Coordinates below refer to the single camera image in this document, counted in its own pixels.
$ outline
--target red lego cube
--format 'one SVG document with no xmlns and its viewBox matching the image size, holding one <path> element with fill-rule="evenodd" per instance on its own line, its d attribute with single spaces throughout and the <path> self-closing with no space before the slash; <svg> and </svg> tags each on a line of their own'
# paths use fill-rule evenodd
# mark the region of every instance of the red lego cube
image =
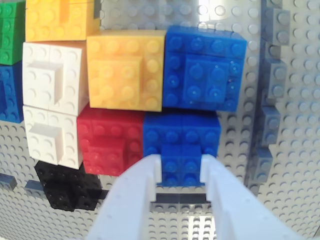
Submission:
<svg viewBox="0 0 320 240">
<path fill-rule="evenodd" d="M 141 111 L 90 108 L 77 118 L 80 148 L 89 174 L 119 176 L 143 158 Z"/>
</svg>

